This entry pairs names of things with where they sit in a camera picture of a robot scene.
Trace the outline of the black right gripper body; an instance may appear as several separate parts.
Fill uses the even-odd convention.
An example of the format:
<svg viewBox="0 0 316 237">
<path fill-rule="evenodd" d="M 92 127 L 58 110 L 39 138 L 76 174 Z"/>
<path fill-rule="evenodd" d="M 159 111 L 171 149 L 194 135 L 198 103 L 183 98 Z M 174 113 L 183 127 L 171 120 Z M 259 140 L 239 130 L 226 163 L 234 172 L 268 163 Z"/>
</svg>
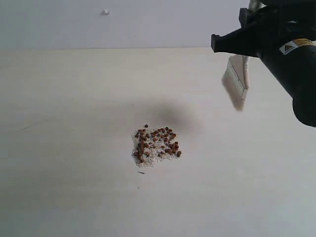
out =
<svg viewBox="0 0 316 237">
<path fill-rule="evenodd" d="M 257 57 L 277 49 L 286 55 L 303 46 L 315 46 L 316 2 L 314 0 L 261 0 L 265 13 L 258 21 Z"/>
</svg>

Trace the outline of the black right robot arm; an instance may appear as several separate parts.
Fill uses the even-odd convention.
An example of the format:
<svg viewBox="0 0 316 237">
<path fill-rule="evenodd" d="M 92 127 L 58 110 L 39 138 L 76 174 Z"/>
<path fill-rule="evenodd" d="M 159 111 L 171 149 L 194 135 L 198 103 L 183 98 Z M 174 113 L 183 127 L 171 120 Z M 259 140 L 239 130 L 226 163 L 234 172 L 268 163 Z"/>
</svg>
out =
<svg viewBox="0 0 316 237">
<path fill-rule="evenodd" d="M 211 36 L 215 53 L 229 53 L 222 78 L 241 111 L 250 87 L 248 60 L 259 58 L 292 98 L 295 117 L 316 124 L 316 3 L 313 0 L 252 0 L 239 11 L 240 28 Z"/>
</svg>

